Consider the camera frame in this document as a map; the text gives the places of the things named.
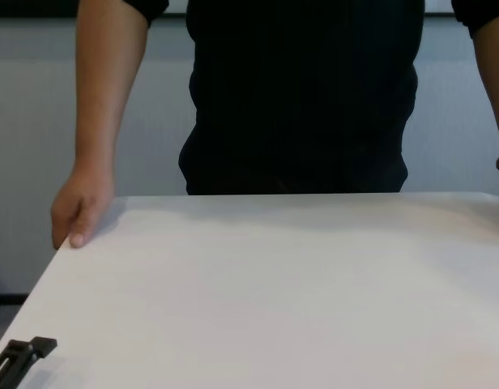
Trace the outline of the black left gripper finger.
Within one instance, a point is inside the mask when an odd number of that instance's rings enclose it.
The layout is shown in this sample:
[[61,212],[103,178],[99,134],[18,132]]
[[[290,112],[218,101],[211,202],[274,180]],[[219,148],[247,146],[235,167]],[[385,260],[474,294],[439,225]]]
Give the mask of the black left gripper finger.
[[56,339],[40,336],[30,341],[10,340],[0,353],[0,389],[16,389],[32,366],[57,346]]

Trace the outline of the person's right hand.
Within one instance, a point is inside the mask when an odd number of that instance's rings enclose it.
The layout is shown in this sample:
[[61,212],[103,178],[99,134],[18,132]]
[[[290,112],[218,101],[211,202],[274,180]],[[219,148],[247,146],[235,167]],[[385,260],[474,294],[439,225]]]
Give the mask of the person's right hand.
[[108,211],[114,196],[109,166],[76,164],[51,207],[52,243],[55,249],[68,241],[85,246]]

